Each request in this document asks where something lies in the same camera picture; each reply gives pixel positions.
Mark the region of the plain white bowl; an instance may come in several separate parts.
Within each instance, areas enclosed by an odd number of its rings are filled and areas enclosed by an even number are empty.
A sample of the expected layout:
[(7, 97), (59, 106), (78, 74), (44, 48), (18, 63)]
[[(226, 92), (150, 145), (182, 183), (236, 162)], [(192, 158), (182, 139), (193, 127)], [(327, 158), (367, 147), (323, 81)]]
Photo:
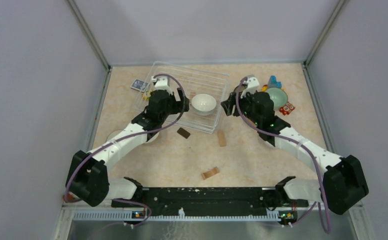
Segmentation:
[(194, 112), (200, 116), (210, 115), (217, 107), (216, 99), (205, 93), (195, 95), (191, 100)]

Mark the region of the white bowl front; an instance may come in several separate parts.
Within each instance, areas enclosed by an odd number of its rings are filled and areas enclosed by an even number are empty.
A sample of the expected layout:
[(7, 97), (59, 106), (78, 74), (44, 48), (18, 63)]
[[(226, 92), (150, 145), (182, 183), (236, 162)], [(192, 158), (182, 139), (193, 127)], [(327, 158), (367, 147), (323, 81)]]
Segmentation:
[(153, 141), (155, 141), (159, 137), (159, 135), (160, 135), (159, 132), (154, 133), (154, 135), (148, 141), (146, 141), (145, 144), (152, 143)]

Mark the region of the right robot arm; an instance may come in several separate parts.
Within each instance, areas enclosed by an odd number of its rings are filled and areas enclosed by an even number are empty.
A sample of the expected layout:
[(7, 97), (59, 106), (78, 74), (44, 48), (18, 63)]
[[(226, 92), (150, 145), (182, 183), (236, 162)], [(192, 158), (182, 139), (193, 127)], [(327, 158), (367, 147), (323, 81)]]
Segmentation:
[(286, 177), (275, 187), (275, 200), (289, 206), (294, 200), (322, 203), (342, 215), (369, 194), (362, 165), (353, 155), (340, 156), (316, 145), (275, 114), (266, 92), (231, 92), (221, 102), (227, 116), (242, 117), (268, 145), (286, 151), (317, 174), (317, 181)]

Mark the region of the beige ceramic mug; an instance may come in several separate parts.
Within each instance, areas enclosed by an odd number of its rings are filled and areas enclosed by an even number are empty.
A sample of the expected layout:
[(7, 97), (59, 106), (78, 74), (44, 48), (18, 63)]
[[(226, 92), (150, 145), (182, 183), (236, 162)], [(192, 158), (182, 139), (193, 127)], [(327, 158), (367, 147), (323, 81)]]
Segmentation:
[(106, 143), (115, 144), (118, 142), (118, 139), (124, 136), (124, 134), (125, 134), (124, 129), (115, 130), (108, 135), (108, 137), (106, 138)]

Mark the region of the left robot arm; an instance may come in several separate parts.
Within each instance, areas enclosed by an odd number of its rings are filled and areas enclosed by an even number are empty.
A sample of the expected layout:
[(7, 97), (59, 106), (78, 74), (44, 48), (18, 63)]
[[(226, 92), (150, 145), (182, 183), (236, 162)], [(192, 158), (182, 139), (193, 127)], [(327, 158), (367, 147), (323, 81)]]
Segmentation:
[(177, 92), (180, 100), (176, 100), (174, 93), (154, 90), (144, 111), (114, 138), (89, 152), (80, 150), (75, 153), (66, 179), (65, 201), (84, 201), (96, 207), (105, 200), (110, 191), (109, 169), (130, 151), (165, 130), (163, 124), (170, 115), (177, 115), (180, 119), (189, 110), (184, 89), (179, 87)]

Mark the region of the celadon green bowl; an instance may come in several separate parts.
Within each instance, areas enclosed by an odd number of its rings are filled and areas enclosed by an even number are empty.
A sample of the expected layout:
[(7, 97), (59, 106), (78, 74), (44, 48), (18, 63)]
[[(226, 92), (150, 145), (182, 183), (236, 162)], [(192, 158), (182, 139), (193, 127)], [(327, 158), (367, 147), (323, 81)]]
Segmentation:
[(275, 110), (283, 107), (288, 102), (288, 95), (281, 88), (271, 87), (268, 88), (265, 93), (267, 93), (273, 101)]

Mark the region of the white bowl orange pattern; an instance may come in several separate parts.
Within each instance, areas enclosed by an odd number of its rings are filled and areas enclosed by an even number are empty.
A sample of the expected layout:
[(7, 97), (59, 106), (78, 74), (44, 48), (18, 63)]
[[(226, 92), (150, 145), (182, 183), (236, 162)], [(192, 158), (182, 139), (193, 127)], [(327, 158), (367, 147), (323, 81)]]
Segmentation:
[(283, 114), (284, 116), (289, 115), (296, 107), (291, 104), (289, 101), (279, 108), (279, 112)]

